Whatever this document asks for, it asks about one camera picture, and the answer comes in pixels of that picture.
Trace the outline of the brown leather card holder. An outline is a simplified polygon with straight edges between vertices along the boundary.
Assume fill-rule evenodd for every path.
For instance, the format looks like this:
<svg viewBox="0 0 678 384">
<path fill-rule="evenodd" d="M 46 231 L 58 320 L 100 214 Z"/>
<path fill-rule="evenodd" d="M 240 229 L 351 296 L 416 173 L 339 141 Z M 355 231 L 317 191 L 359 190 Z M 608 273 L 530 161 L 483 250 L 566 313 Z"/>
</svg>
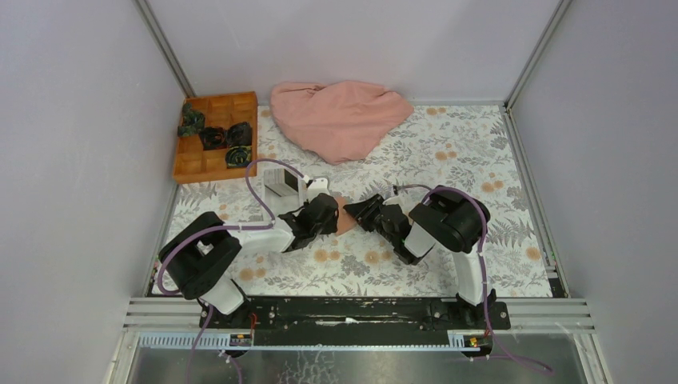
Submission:
<svg viewBox="0 0 678 384">
<path fill-rule="evenodd" d="M 345 211 L 346 199 L 343 196 L 336 196 L 337 202 L 337 231 L 336 236 L 342 236 L 351 231 L 357 224 L 355 219 Z"/>
</svg>

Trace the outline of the white translucent card box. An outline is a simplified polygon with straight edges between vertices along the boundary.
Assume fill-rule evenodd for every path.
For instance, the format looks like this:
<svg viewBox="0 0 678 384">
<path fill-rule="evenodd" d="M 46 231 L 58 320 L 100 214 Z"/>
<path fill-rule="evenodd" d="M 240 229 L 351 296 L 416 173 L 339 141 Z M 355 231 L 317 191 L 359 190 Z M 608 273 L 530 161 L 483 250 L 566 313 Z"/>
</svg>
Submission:
<svg viewBox="0 0 678 384">
<path fill-rule="evenodd" d="M 297 210 L 306 202 L 305 183 L 293 171 L 274 167 L 264 170 L 261 176 L 261 197 L 276 216 Z"/>
</svg>

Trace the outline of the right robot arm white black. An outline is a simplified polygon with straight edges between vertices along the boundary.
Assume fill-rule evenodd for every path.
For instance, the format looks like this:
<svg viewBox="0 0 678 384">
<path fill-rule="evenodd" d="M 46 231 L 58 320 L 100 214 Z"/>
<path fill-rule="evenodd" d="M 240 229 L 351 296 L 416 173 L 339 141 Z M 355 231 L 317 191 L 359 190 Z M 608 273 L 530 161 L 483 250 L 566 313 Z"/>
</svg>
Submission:
<svg viewBox="0 0 678 384">
<path fill-rule="evenodd" d="M 482 249 L 488 233 L 489 210 L 465 192 L 447 186 L 430 190 L 409 213 L 376 194 L 344 211 L 365 231 L 377 232 L 407 265 L 416 265 L 435 246 L 447 250 L 457 271 L 460 322 L 477 330 L 490 319 L 496 294 L 490 287 Z"/>
</svg>

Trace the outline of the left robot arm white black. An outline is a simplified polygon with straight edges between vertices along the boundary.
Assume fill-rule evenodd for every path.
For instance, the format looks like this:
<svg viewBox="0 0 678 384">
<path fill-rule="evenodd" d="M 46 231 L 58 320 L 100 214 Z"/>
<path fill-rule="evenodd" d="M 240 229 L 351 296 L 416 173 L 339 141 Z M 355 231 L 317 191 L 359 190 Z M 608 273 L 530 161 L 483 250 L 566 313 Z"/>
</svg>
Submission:
<svg viewBox="0 0 678 384">
<path fill-rule="evenodd" d="M 168 273 L 186 300 L 200 300 L 217 318 L 237 329 L 248 318 L 247 298 L 225 272 L 241 254 L 286 253 L 308 246 L 319 235 L 337 231 L 335 198 L 321 193 L 298 210 L 281 214 L 266 225 L 227 225 L 213 211 L 198 216 L 159 252 L 158 288 Z"/>
</svg>

